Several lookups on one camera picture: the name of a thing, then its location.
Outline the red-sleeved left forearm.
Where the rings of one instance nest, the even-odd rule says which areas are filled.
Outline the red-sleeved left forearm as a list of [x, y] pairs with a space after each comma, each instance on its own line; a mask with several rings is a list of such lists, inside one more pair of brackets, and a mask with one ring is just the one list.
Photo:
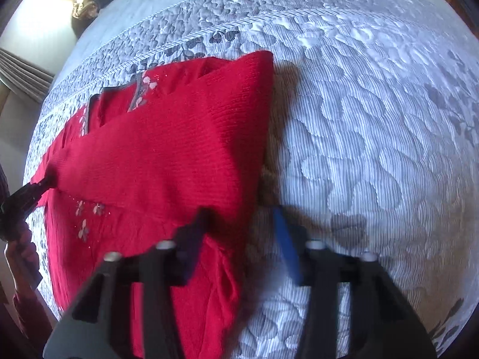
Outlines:
[[41, 302], [39, 302], [36, 295], [29, 297], [16, 292], [15, 296], [13, 296], [13, 305], [18, 315], [23, 335], [36, 354], [42, 357], [53, 327]]

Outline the person's left hand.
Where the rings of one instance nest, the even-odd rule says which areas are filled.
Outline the person's left hand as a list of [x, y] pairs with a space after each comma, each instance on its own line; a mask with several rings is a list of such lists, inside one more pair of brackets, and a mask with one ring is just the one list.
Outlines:
[[17, 294], [26, 299], [33, 299], [36, 297], [36, 290], [30, 285], [31, 277], [28, 267], [39, 270], [39, 255], [36, 245], [32, 242], [32, 232], [28, 224], [20, 222], [17, 230], [19, 239], [7, 242], [4, 255]]

